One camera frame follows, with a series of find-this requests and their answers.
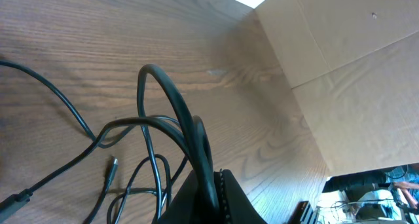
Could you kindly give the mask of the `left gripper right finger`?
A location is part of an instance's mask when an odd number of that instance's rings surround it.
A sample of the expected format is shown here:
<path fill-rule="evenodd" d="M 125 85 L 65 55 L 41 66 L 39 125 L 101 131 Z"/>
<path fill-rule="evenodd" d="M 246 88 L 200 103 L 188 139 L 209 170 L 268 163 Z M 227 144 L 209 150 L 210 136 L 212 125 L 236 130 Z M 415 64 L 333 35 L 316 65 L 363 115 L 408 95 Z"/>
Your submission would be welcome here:
<path fill-rule="evenodd" d="M 220 222 L 230 224 L 265 224 L 230 170 L 214 172 L 220 206 Z"/>

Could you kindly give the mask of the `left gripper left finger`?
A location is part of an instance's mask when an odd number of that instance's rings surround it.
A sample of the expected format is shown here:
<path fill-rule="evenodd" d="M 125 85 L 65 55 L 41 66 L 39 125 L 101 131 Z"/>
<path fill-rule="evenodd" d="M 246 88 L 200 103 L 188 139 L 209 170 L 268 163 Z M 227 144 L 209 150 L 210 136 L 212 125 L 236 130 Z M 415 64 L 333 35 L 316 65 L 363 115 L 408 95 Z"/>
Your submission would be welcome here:
<path fill-rule="evenodd" d="M 191 171 L 158 224 L 205 224 L 209 219 L 198 194 L 196 174 Z"/>

